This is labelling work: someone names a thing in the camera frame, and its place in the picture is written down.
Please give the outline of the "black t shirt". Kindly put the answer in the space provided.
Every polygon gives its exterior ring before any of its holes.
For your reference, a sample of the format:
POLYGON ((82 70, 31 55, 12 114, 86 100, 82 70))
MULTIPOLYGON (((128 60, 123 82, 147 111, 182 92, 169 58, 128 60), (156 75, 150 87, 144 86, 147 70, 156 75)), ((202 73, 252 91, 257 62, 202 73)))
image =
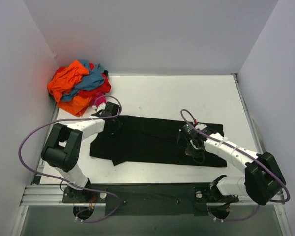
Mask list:
POLYGON ((118 116, 105 122, 104 130, 90 144, 90 156, 123 162, 190 165, 224 168, 222 158, 193 150, 181 133, 183 121, 118 116))

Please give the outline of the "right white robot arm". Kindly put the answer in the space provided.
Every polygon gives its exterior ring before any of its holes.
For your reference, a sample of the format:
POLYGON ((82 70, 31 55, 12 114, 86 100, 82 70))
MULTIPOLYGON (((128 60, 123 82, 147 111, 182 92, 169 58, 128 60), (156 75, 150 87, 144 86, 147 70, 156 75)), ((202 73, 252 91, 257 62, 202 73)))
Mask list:
POLYGON ((202 123, 195 126, 186 124, 180 133, 187 142, 187 155, 212 154, 243 173, 242 177, 222 175, 214 180, 209 194, 215 201, 221 201, 228 195, 240 195, 265 205, 272 202, 286 185, 274 156, 268 152, 260 154, 242 148, 202 123))

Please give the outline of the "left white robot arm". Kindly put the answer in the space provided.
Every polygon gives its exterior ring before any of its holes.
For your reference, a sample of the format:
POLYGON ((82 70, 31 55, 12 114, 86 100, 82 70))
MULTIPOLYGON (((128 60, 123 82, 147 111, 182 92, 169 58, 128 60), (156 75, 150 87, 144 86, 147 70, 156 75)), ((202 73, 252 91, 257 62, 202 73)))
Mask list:
POLYGON ((107 102, 89 118, 75 123, 53 125, 41 153, 41 158, 54 167, 69 187, 74 189, 74 197, 81 203, 91 198, 88 188, 90 181, 78 165, 81 143, 84 139, 104 131, 110 121, 116 121, 122 106, 107 102))

